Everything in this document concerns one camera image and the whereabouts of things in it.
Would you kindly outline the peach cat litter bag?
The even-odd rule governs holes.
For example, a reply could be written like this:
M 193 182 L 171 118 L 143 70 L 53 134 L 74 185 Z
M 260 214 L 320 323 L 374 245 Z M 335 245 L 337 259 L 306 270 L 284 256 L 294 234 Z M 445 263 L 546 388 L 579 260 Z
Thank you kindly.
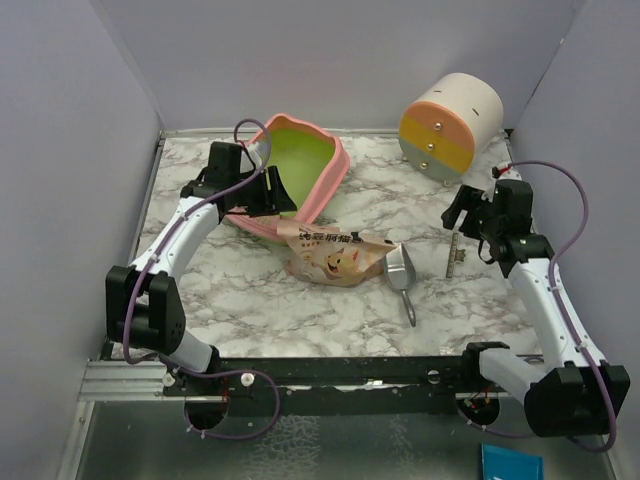
M 396 245 L 390 240 L 358 231 L 303 224 L 282 219 L 278 236 L 291 249 L 286 273 L 298 280 L 339 287 L 354 287 L 382 272 L 382 259 Z

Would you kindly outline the grey metal scoop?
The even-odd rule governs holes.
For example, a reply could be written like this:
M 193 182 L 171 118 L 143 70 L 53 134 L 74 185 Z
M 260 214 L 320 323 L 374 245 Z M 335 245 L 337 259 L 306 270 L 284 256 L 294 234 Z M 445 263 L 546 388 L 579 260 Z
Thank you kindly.
M 388 285 L 402 298 L 404 309 L 412 328 L 417 326 L 415 308 L 409 297 L 409 290 L 417 280 L 413 262 L 402 243 L 391 250 L 383 258 L 383 271 Z

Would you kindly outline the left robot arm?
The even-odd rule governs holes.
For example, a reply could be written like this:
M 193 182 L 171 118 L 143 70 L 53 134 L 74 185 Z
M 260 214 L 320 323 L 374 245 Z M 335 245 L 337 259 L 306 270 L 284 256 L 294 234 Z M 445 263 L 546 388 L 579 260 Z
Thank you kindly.
M 294 212 L 271 143 L 215 141 L 207 165 L 180 191 L 168 224 L 128 266 L 105 279 L 108 338 L 125 350 L 144 349 L 186 370 L 186 382 L 206 395 L 220 385 L 218 350 L 188 332 L 178 285 L 203 240 L 227 215 L 269 216 Z

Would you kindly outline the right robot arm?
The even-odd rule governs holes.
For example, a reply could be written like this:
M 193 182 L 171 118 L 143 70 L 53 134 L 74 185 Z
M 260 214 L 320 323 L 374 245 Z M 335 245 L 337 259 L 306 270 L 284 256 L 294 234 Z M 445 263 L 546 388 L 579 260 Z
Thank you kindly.
M 496 384 L 517 399 L 539 437 L 615 437 L 617 415 L 630 387 L 621 365 L 593 344 L 564 289 L 548 239 L 533 229 L 533 190 L 502 179 L 487 194 L 459 188 L 442 214 L 443 226 L 489 247 L 532 320 L 545 367 L 538 369 L 501 342 L 470 343 L 459 367 L 461 383 L 481 391 Z

